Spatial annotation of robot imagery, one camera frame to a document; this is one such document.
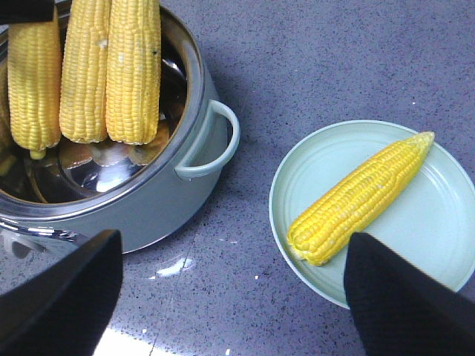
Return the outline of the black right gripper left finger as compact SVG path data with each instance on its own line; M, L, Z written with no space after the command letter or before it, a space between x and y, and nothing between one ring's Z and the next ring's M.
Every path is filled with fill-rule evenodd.
M105 230L1 296L1 354L92 355L121 288L121 234Z

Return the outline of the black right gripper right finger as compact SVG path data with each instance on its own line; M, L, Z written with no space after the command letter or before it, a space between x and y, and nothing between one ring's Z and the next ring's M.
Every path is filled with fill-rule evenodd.
M344 291L367 355L474 354L474 302L370 234L350 238Z

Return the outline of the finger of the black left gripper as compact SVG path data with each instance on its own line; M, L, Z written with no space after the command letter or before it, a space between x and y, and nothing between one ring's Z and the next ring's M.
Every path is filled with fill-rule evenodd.
M54 0L1 0L1 24L50 22Z

